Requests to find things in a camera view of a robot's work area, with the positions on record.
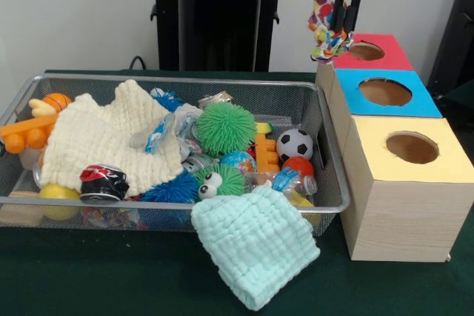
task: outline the wire mesh basket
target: wire mesh basket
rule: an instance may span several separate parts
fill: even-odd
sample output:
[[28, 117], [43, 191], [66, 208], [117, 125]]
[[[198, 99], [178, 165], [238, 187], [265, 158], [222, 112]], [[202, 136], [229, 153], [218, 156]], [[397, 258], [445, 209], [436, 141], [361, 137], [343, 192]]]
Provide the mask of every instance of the wire mesh basket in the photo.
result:
[[[318, 191], [308, 198], [314, 207], [298, 207], [298, 210], [314, 226], [315, 235], [321, 235], [334, 216], [348, 206], [350, 194], [324, 94], [316, 85], [306, 82], [44, 74], [23, 86], [0, 118], [0, 126], [31, 118], [28, 101], [54, 92], [71, 98], [89, 93], [98, 104], [109, 104], [114, 99], [115, 88], [129, 78], [148, 92], [160, 87], [175, 92], [190, 104], [196, 104], [205, 95], [226, 90], [234, 97], [233, 102], [252, 112], [257, 121], [273, 125], [274, 132], [269, 138], [277, 139], [291, 128], [306, 131], [315, 144], [312, 163]], [[4, 153], [0, 158], [0, 226], [194, 231], [190, 222], [192, 204], [85, 203], [38, 198], [38, 191], [33, 173], [23, 168], [19, 156]], [[72, 217], [53, 220], [45, 216], [49, 215], [48, 209]]]

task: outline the colorful scrap toy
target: colorful scrap toy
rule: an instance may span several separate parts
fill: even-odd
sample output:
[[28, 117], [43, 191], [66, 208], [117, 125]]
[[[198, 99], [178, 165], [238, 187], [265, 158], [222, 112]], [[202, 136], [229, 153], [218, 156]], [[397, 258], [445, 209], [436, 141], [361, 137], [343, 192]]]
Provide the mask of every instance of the colorful scrap toy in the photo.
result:
[[333, 8], [333, 1], [314, 0], [313, 13], [307, 22], [307, 27], [314, 32], [316, 40], [316, 46], [311, 53], [311, 59], [314, 61], [331, 62], [333, 57], [346, 53], [353, 42], [352, 33], [345, 33], [344, 30], [335, 33], [330, 30]]

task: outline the red box top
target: red box top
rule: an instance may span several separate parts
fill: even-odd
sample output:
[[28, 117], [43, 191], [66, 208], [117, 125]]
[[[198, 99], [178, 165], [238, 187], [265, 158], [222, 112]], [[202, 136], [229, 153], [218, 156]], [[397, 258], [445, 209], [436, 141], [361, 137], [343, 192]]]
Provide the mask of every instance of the red box top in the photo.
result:
[[336, 57], [340, 70], [413, 70], [394, 35], [355, 33], [349, 52]]

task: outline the round hole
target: round hole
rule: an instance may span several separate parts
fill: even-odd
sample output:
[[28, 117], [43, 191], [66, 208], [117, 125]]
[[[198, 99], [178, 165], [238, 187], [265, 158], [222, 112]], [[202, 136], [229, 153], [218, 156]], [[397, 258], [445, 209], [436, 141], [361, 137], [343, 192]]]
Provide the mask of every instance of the round hole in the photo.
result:
[[438, 145], [417, 132], [396, 132], [387, 139], [391, 153], [406, 162], [426, 164], [439, 156]]
[[412, 100], [412, 92], [396, 81], [386, 78], [371, 78], [361, 82], [358, 88], [370, 102], [378, 105], [402, 107]]
[[353, 44], [349, 49], [349, 53], [352, 57], [363, 61], [375, 61], [385, 57], [385, 52], [379, 46], [363, 41]]

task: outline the white knitted blanket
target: white knitted blanket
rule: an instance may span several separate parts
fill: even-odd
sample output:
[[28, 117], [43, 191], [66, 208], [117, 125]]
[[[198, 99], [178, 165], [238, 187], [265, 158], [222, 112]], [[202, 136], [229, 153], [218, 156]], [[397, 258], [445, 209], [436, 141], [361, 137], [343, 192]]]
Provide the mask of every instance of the white knitted blanket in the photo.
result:
[[130, 147], [134, 133], [168, 111], [135, 81], [116, 88], [115, 100], [100, 107], [89, 94], [78, 96], [63, 110], [48, 140], [41, 185], [59, 184], [81, 191], [79, 176], [91, 164], [110, 164], [128, 176], [129, 196], [174, 179], [183, 170], [174, 130], [154, 155]]

